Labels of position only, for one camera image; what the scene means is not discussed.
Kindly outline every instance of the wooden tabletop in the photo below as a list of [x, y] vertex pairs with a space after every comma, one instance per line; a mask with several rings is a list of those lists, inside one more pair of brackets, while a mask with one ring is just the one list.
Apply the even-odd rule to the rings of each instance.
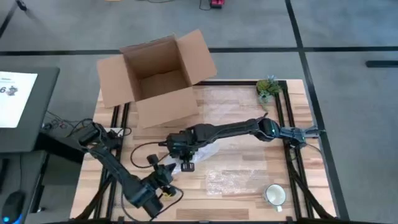
[[[306, 128], [312, 125], [311, 111], [305, 89], [301, 80], [287, 80], [289, 96], [297, 127]], [[245, 121], [264, 115], [264, 110], [257, 101], [255, 86], [195, 86], [200, 114], [189, 116], [177, 121], [162, 124], [153, 128], [137, 127], [138, 115], [134, 103], [131, 103], [127, 126], [132, 134], [125, 137], [121, 162], [130, 173], [143, 178], [153, 169], [138, 169], [129, 159], [131, 151], [138, 145], [149, 141], [164, 141], [169, 133], [177, 133], [182, 129], [198, 123], [214, 125]], [[284, 118], [287, 112], [281, 97]], [[268, 105], [268, 117], [278, 120], [275, 101]], [[119, 110], [119, 122], [123, 110]], [[113, 109], [105, 108], [101, 93], [99, 94], [94, 121], [109, 127]], [[316, 139], [307, 142], [319, 147]], [[237, 136], [219, 139], [212, 146], [218, 152], [205, 161], [195, 165], [192, 173], [174, 175], [175, 186], [181, 188], [183, 199], [163, 214], [158, 221], [172, 220], [250, 220], [275, 221], [285, 220], [286, 216], [295, 217], [292, 194], [287, 175], [284, 148], [280, 139], [271, 142], [258, 141], [253, 136]], [[156, 145], [144, 146], [134, 153], [134, 162], [146, 165], [146, 156], [157, 154], [161, 157], [167, 153], [166, 147]], [[322, 155], [312, 147], [302, 149], [303, 163], [307, 182], [311, 192], [324, 206], [327, 212], [335, 215], [333, 201], [328, 186]], [[76, 190], [70, 217], [83, 211], [98, 189], [102, 165], [86, 155], [81, 167], [80, 179]], [[264, 189], [270, 184], [281, 185], [287, 193], [282, 212], [276, 212], [262, 197]], [[302, 193], [298, 190], [302, 213], [305, 216], [305, 205]], [[165, 206], [178, 198], [162, 198]], [[102, 217], [104, 217], [107, 196], [104, 197]], [[125, 216], [121, 209], [121, 186], [118, 185], [112, 220]], [[125, 201], [127, 211], [138, 220], [148, 220], [146, 212], [136, 209]]]

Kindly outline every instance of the white mug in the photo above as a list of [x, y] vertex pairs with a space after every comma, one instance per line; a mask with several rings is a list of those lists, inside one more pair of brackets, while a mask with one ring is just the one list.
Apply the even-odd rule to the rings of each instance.
[[286, 193], [281, 186], [277, 184], [268, 186], [263, 196], [267, 202], [274, 206], [277, 212], [282, 211], [282, 204], [286, 201]]

